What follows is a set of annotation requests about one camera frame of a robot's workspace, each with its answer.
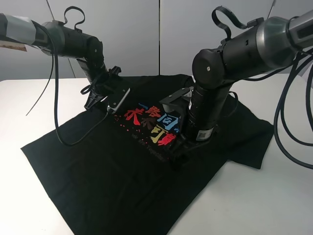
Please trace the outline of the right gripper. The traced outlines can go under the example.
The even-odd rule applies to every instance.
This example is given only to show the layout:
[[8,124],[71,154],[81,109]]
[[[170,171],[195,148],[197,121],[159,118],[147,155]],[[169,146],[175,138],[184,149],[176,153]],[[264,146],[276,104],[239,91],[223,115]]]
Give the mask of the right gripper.
[[180,170],[190,162],[190,152],[197,148],[203,147],[211,142],[218,132],[216,124],[210,130],[200,130],[195,141],[187,139],[180,134],[171,144],[169,151],[169,164],[172,170]]

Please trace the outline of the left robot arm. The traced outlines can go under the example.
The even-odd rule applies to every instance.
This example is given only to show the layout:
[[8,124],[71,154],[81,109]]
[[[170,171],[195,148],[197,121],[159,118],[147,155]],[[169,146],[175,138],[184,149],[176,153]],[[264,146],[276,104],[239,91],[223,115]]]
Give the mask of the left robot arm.
[[103,44],[95,36],[71,29],[64,22],[51,21],[43,25],[29,18],[0,15],[0,40],[13,44],[38,47],[44,54],[53,56],[55,75],[58,76],[58,58],[76,59],[90,83],[81,90],[88,94],[87,110],[103,98],[109,98],[109,108],[116,111],[129,87],[118,75],[120,67],[107,69],[104,63]]

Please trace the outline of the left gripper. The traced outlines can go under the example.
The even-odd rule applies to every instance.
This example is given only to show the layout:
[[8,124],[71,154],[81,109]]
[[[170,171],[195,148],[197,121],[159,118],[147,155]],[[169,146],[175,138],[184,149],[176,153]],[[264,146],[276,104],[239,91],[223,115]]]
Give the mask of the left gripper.
[[85,94],[88,94],[84,105],[86,110],[91,110],[102,98],[122,91],[120,73],[121,68],[118,66],[109,70],[105,68],[87,70],[89,85],[85,87]]

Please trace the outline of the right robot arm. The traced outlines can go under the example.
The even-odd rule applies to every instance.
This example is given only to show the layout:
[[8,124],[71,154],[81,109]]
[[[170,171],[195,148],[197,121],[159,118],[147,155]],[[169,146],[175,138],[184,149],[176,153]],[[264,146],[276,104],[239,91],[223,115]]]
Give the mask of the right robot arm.
[[212,12],[214,24],[226,38],[215,49],[202,49],[194,58],[194,85],[184,87],[161,101],[166,112],[180,114],[179,135],[167,147],[175,161],[187,152],[208,144],[217,131],[226,97],[235,82],[261,81],[291,68],[277,104],[274,124],[285,120],[285,101],[295,77],[313,59],[313,14],[307,12],[290,19],[257,18],[244,24],[224,6],[225,14],[242,33],[232,36],[230,28]]

